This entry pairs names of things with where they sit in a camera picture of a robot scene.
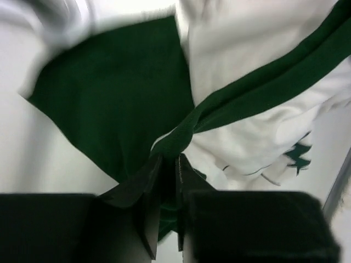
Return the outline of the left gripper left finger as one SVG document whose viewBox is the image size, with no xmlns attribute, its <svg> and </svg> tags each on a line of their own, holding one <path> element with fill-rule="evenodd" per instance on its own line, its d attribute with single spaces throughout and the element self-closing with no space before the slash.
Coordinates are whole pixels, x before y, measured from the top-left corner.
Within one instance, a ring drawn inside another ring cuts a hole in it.
<svg viewBox="0 0 351 263">
<path fill-rule="evenodd" d="M 108 258 L 155 259 L 160 222 L 161 155 L 151 157 L 130 179 L 99 196 L 109 215 L 107 235 L 112 238 Z"/>
</svg>

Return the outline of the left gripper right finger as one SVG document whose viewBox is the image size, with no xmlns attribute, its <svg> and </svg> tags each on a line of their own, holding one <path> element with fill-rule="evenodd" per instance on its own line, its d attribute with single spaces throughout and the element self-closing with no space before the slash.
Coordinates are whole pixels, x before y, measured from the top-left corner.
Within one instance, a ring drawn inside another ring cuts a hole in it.
<svg viewBox="0 0 351 263">
<path fill-rule="evenodd" d="M 184 154 L 175 162 L 180 251 L 222 251 L 228 224 L 228 193 L 215 190 Z"/>
</svg>

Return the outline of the green and white t-shirt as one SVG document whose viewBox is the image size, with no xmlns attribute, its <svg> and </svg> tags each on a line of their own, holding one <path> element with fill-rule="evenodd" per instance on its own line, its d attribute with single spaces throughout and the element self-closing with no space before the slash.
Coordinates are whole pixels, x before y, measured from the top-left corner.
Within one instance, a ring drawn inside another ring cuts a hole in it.
<svg viewBox="0 0 351 263">
<path fill-rule="evenodd" d="M 28 101 L 117 182 L 185 154 L 213 187 L 309 168 L 315 119 L 350 104 L 350 1 L 179 1 L 60 53 Z"/>
</svg>

